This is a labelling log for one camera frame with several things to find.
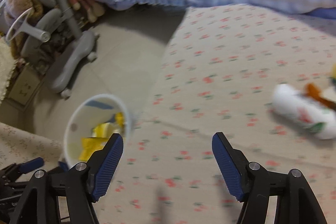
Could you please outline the white trash bin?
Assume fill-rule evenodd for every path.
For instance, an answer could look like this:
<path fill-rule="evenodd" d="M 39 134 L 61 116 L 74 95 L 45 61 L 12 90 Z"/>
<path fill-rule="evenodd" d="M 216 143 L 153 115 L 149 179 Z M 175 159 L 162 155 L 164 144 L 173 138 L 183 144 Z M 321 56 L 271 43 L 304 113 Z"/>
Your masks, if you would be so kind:
<path fill-rule="evenodd" d="M 133 131 L 133 117 L 122 100 L 99 94 L 84 101 L 72 114 L 64 134 L 63 152 L 69 167 L 102 149 L 113 133 L 127 141 Z"/>

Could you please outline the yellow paper bowl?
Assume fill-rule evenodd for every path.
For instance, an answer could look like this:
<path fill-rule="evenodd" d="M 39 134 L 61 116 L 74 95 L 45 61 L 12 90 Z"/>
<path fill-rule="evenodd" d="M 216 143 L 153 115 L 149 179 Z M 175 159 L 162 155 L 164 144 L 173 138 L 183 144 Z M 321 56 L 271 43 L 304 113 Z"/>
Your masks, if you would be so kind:
<path fill-rule="evenodd" d="M 114 114 L 110 122 L 98 124 L 91 130 L 91 136 L 81 139 L 80 161 L 88 161 L 92 154 L 101 150 L 113 134 L 125 136 L 125 121 L 122 112 Z"/>

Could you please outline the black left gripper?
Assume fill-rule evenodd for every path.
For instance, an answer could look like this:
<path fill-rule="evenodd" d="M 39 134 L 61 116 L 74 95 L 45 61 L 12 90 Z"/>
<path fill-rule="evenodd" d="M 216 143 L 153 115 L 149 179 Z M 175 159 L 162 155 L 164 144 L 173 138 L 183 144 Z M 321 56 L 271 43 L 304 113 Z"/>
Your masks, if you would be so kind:
<path fill-rule="evenodd" d="M 0 198 L 1 198 L 1 223 L 9 223 L 10 215 L 14 211 L 27 181 L 17 182 L 23 174 L 28 174 L 44 165 L 44 160 L 37 157 L 28 162 L 10 164 L 1 169 Z"/>

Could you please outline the white barcode wrapper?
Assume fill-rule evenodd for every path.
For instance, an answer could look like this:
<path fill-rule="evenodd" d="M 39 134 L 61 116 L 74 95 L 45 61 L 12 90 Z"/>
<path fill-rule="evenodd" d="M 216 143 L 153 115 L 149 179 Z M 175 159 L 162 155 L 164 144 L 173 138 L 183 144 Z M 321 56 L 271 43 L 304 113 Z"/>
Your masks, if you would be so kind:
<path fill-rule="evenodd" d="M 272 109 L 318 139 L 335 138 L 335 111 L 288 84 L 275 87 Z"/>

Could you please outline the yellow green sponge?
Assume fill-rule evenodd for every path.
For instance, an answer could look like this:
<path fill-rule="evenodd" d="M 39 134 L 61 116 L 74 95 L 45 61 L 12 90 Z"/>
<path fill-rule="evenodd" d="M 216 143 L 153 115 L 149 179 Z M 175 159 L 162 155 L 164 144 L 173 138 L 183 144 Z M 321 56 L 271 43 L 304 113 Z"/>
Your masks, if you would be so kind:
<path fill-rule="evenodd" d="M 330 83 L 336 88 L 336 64 L 333 65 L 330 73 Z"/>

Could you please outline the cherry print bed sheet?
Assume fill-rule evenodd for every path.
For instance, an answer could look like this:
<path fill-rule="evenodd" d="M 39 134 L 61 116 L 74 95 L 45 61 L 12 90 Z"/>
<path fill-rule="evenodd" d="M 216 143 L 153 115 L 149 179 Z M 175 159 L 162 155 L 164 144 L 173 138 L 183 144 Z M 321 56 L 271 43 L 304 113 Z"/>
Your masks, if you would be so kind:
<path fill-rule="evenodd" d="M 266 169 L 301 170 L 335 223 L 335 142 L 272 114 L 278 84 L 330 85 L 335 21 L 232 5 L 189 9 L 163 57 L 99 214 L 101 223 L 235 223 L 212 152 L 221 131 Z"/>

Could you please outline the grey stroller frame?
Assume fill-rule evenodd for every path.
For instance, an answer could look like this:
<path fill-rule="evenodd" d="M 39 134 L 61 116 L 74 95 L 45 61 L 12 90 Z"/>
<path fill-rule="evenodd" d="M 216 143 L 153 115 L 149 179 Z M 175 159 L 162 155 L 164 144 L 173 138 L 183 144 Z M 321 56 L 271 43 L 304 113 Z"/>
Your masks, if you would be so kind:
<path fill-rule="evenodd" d="M 50 91 L 64 99 L 71 96 L 68 87 L 82 60 L 95 61 L 98 39 L 92 31 L 82 31 L 67 0 L 41 0 L 49 11 L 30 24 L 33 9 L 29 8 L 10 26 L 6 41 L 13 42 L 26 34 L 20 55 L 44 75 Z"/>

